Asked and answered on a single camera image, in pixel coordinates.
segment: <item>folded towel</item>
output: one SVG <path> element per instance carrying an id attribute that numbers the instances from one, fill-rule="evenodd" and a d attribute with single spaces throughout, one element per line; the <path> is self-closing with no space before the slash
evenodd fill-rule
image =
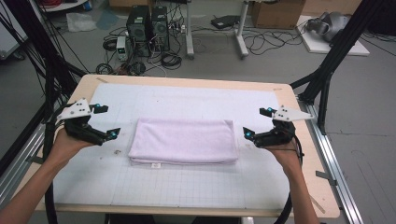
<path id="1" fill-rule="evenodd" d="M 236 161 L 233 122 L 224 119 L 139 119 L 129 157 L 139 162 L 180 164 Z"/>

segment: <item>gray floor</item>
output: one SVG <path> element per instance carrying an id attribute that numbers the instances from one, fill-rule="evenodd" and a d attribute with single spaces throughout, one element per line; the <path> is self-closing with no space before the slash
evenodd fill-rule
<path id="1" fill-rule="evenodd" d="M 78 57 L 90 71 L 104 62 L 103 37 L 124 26 L 125 20 L 104 20 L 104 11 L 88 12 L 102 27 L 90 32 L 65 33 Z M 197 18 L 194 24 L 209 27 L 211 18 Z M 396 43 L 371 40 L 396 53 Z M 330 89 L 326 128 L 346 182 L 365 223 L 396 223 L 396 60 L 364 40 L 369 57 L 347 56 L 336 70 Z M 183 48 L 179 55 L 182 66 L 177 70 L 152 69 L 146 76 L 238 80 L 252 82 L 291 83 L 315 71 L 325 55 L 308 53 L 305 46 L 285 46 L 261 56 L 250 54 L 240 60 L 232 35 L 202 32 L 194 36 L 196 55 L 188 60 Z M 79 66 L 70 50 L 64 49 L 67 60 Z M 120 64 L 113 60 L 112 65 Z M 29 119 L 44 102 L 42 91 L 28 60 L 8 59 L 0 65 L 0 156 L 11 146 Z M 304 88 L 295 90 L 300 93 Z M 60 213 L 60 223 L 103 223 L 103 214 Z M 182 223 L 189 217 L 158 217 L 166 223 Z M 272 223 L 269 218 L 255 218 L 255 223 Z M 327 223 L 346 223 L 343 215 Z M 30 223 L 44 223 L 37 212 Z"/>

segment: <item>forearm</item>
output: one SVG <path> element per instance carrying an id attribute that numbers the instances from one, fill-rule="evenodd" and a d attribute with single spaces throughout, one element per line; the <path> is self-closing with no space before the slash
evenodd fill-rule
<path id="1" fill-rule="evenodd" d="M 11 202 L 0 211 L 0 223 L 27 223 L 53 178 L 61 169 L 59 165 L 44 163 Z"/>
<path id="2" fill-rule="evenodd" d="M 301 167 L 284 169 L 290 183 L 290 195 L 296 224 L 318 224 L 318 217 L 309 196 Z"/>

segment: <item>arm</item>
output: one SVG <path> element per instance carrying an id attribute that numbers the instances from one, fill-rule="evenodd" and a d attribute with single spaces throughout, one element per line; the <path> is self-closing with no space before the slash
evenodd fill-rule
<path id="1" fill-rule="evenodd" d="M 27 223 L 53 178 L 82 148 L 91 145 L 69 137 L 66 131 L 61 129 L 47 160 L 9 204 L 0 211 L 0 223 Z"/>
<path id="2" fill-rule="evenodd" d="M 271 151 L 276 157 L 276 160 L 279 161 L 289 180 L 295 223 L 318 224 L 319 220 L 315 213 L 314 206 L 311 203 L 303 171 L 293 143 L 292 141 L 286 145 L 268 147 L 267 149 Z"/>

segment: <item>computer tower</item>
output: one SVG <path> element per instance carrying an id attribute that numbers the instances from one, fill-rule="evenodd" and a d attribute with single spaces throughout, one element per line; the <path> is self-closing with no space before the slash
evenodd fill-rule
<path id="1" fill-rule="evenodd" d="M 126 22 L 134 55 L 148 57 L 150 40 L 153 37 L 148 6 L 132 6 Z"/>
<path id="2" fill-rule="evenodd" d="M 168 51 L 170 47 L 167 8 L 155 7 L 154 9 L 152 9 L 151 22 L 153 27 L 153 34 L 155 36 L 155 50 Z"/>

